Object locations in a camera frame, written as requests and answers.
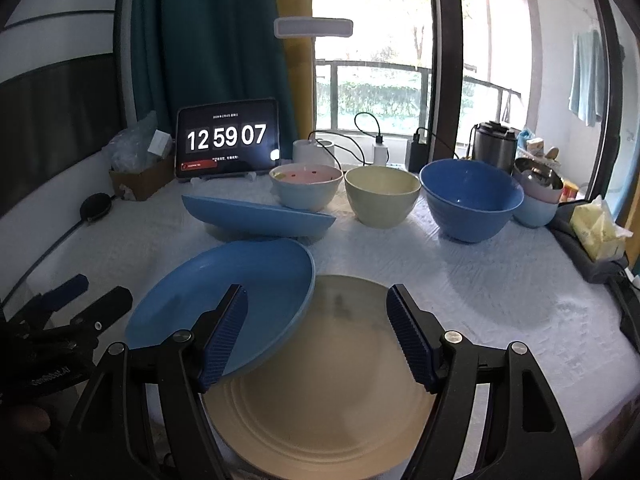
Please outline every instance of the beige plate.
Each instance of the beige plate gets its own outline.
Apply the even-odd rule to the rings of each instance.
[[[357,480],[408,458],[434,397],[417,384],[385,311],[386,287],[318,276],[291,339],[259,368],[205,395],[223,440],[292,480]]]

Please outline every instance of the light blue towel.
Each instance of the light blue towel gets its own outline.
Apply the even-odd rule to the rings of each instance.
[[[574,81],[569,110],[587,126],[602,120],[605,99],[604,53],[600,33],[591,30],[574,36]]]

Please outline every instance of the white table cloth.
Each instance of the white table cloth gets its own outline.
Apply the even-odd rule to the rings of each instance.
[[[275,203],[267,176],[179,184],[174,181],[143,203],[114,203],[103,220],[81,228],[34,273],[34,292],[82,272],[90,289],[54,315],[66,323],[115,285],[128,287],[134,304],[169,271],[231,240],[193,219],[182,193]],[[581,278],[545,228],[514,221],[491,240],[466,245],[442,235],[424,194],[400,226],[376,230],[359,223],[344,186],[327,211],[337,217],[321,239],[300,238],[318,274],[346,274],[391,286],[404,283],[417,304],[431,310],[446,330],[471,341],[505,348],[520,340],[534,353],[577,446],[603,430],[640,392],[640,357],[619,329],[620,313],[603,285]],[[127,319],[101,338],[95,358],[122,338]],[[486,407],[479,395],[459,473],[473,469]],[[399,478],[394,470],[385,478]]]

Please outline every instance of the screw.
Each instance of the screw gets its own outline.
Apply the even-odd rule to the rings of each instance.
[[[122,343],[114,343],[109,346],[108,350],[111,355],[118,355],[124,352],[124,345]]]
[[[174,332],[174,341],[177,343],[184,343],[191,339],[191,332],[188,330],[178,330],[178,332]]]
[[[525,345],[524,343],[521,343],[520,341],[516,341],[515,343],[511,344],[511,350],[516,352],[516,354],[524,355],[527,353],[528,348],[527,348],[527,345]]]
[[[458,344],[462,341],[462,334],[455,330],[449,330],[448,332],[445,332],[444,339],[450,343]]]

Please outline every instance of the tilted blue plate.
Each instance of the tilted blue plate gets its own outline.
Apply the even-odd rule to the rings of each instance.
[[[260,236],[323,236],[335,222],[325,213],[298,211],[276,205],[240,202],[226,198],[183,195],[191,216],[221,229]]]
[[[295,330],[315,280],[311,254],[294,240],[231,242],[192,258],[152,288],[129,320],[126,343],[156,345],[176,330],[190,329],[238,283],[247,291],[249,309],[223,374],[248,371]]]

